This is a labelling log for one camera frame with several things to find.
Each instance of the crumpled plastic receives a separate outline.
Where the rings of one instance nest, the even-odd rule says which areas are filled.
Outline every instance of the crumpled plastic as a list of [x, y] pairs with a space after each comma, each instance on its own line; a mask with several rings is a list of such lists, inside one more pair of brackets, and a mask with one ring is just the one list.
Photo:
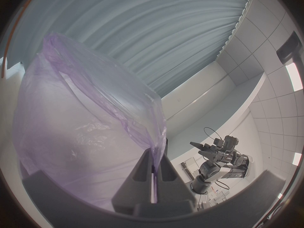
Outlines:
[[51, 33], [27, 69], [12, 139], [29, 175], [46, 172], [78, 198], [111, 198], [145, 149], [157, 169], [166, 144], [161, 98], [113, 58]]

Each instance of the orange strip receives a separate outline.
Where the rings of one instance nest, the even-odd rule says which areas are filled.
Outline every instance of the orange strip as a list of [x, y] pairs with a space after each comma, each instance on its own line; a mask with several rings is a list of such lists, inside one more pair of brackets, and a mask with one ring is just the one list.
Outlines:
[[15, 22], [15, 24], [14, 24], [14, 26], [13, 26], [11, 32], [10, 32], [10, 36], [9, 36], [9, 39], [7, 40], [7, 43], [6, 43], [6, 47], [5, 47], [5, 51], [4, 51], [4, 56], [3, 56], [3, 61], [2, 61], [1, 78], [4, 77], [4, 69], [5, 69], [6, 56], [7, 56], [8, 50], [9, 50], [9, 44], [10, 44], [10, 42], [11, 42], [11, 40], [12, 40], [14, 31], [15, 31], [15, 29], [16, 29], [16, 27], [17, 27], [17, 24], [18, 24], [19, 20], [20, 20], [21, 17], [22, 17], [22, 14], [24, 13], [25, 9], [28, 7], [28, 5], [29, 5], [29, 3], [30, 3], [31, 1], [32, 1], [32, 0], [27, 0], [27, 1], [25, 2], [24, 6], [23, 6], [23, 8], [22, 8], [22, 11], [21, 11], [21, 13], [19, 14], [19, 16], [18, 16], [18, 18], [17, 18], [17, 20], [16, 20], [16, 22]]

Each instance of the gray curtain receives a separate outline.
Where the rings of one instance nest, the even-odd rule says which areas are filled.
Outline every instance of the gray curtain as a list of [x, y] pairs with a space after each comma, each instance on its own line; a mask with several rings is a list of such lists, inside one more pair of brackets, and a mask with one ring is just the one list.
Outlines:
[[8, 68], [28, 67], [55, 31], [114, 57], [163, 97], [216, 59], [247, 1], [33, 0], [13, 35]]

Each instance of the purple plastic bag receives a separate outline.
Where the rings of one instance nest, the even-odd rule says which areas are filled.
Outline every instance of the purple plastic bag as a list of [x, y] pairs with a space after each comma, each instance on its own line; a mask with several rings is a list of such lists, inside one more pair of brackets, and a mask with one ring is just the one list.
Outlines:
[[12, 133], [29, 174], [43, 170], [113, 210], [112, 196], [145, 149], [158, 167], [166, 120], [160, 97], [124, 66], [52, 33], [22, 79]]

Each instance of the ceiling light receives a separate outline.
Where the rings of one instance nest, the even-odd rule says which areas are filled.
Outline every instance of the ceiling light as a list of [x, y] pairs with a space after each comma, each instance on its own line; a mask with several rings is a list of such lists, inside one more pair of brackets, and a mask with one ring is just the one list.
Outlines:
[[287, 72], [289, 74], [293, 91], [303, 89], [301, 78], [298, 69], [294, 63], [286, 66]]
[[294, 154], [295, 154], [295, 156], [293, 158], [293, 163], [292, 164], [293, 165], [298, 165], [299, 162], [300, 162], [302, 154], [299, 154], [299, 153], [294, 153]]

